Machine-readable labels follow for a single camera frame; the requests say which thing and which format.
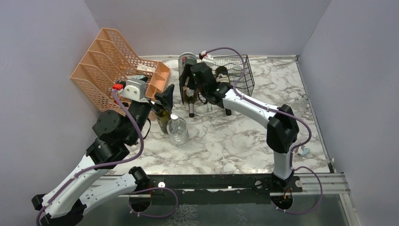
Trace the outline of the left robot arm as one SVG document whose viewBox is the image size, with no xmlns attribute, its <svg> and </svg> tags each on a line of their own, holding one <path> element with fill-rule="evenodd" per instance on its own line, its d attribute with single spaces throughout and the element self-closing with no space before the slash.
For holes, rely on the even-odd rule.
<svg viewBox="0 0 399 226">
<path fill-rule="evenodd" d="M 116 165 L 131 161 L 128 146 L 144 145 L 142 128 L 152 109 L 145 88 L 145 82 L 137 79 L 113 85 L 115 102 L 121 104 L 120 97 L 125 97 L 131 104 L 121 106 L 124 115 L 114 110 L 101 113 L 92 128 L 96 139 L 77 167 L 54 190 L 33 197 L 32 203 L 38 211 L 37 225 L 74 226 L 92 209 L 112 198 L 152 190 L 150 178 L 141 167 L 132 167 L 114 181 L 92 188 L 94 182 Z"/>
</svg>

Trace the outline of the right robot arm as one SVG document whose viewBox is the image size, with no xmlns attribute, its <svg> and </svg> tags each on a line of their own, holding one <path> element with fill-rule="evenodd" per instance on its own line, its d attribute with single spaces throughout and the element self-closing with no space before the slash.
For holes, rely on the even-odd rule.
<svg viewBox="0 0 399 226">
<path fill-rule="evenodd" d="M 274 152 L 271 185 L 279 192 L 290 186 L 293 169 L 289 152 L 299 132 L 290 106 L 276 107 L 245 96 L 229 82 L 217 81 L 206 63 L 179 66 L 179 84 L 199 92 L 213 105 L 237 111 L 262 125 L 267 130 L 266 143 Z"/>
</svg>

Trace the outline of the dark green wine bottle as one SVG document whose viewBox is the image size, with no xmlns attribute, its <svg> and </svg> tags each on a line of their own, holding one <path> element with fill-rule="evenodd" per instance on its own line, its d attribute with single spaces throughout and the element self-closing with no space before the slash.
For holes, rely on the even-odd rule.
<svg viewBox="0 0 399 226">
<path fill-rule="evenodd" d="M 215 70 L 215 79 L 218 83 L 217 91 L 223 94 L 224 97 L 225 94 L 232 88 L 229 79 L 228 69 L 224 66 L 217 67 Z"/>
</svg>

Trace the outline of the clear round glass bottle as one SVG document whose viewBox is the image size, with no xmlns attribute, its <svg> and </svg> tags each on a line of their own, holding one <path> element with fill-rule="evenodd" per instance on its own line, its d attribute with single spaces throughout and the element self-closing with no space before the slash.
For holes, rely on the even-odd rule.
<svg viewBox="0 0 399 226">
<path fill-rule="evenodd" d="M 167 133 L 171 143 L 175 146 L 183 146 L 189 140 L 187 122 L 178 113 L 171 113 L 167 123 Z"/>
</svg>

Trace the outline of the green labelled wine bottle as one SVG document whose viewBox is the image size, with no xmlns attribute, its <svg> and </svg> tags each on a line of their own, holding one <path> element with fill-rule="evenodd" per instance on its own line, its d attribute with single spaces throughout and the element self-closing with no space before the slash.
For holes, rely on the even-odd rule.
<svg viewBox="0 0 399 226">
<path fill-rule="evenodd" d="M 184 91 L 184 101 L 188 104 L 188 112 L 190 118 L 193 118 L 195 116 L 194 105 L 197 102 L 197 99 L 198 92 L 196 90 L 187 88 Z"/>
</svg>

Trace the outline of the clear tall glass bottle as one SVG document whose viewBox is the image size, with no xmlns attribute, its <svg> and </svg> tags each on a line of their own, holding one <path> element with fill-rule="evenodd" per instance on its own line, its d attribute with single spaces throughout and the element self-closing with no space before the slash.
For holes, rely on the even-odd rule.
<svg viewBox="0 0 399 226">
<path fill-rule="evenodd" d="M 208 112 L 213 111 L 213 105 L 212 105 L 211 103 L 207 102 L 207 103 L 206 103 L 206 107 L 207 107 L 207 111 L 208 111 Z"/>
</svg>

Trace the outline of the green bottle silver foil neck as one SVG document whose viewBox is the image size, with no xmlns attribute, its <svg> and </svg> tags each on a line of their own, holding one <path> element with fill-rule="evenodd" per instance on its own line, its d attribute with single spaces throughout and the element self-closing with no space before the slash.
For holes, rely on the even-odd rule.
<svg viewBox="0 0 399 226">
<path fill-rule="evenodd" d="M 155 110 L 155 115 L 157 122 L 160 126 L 160 129 L 163 133 L 167 134 L 167 127 L 168 127 L 168 122 L 171 119 L 171 110 L 165 109 L 164 107 L 157 107 L 157 110 Z"/>
</svg>

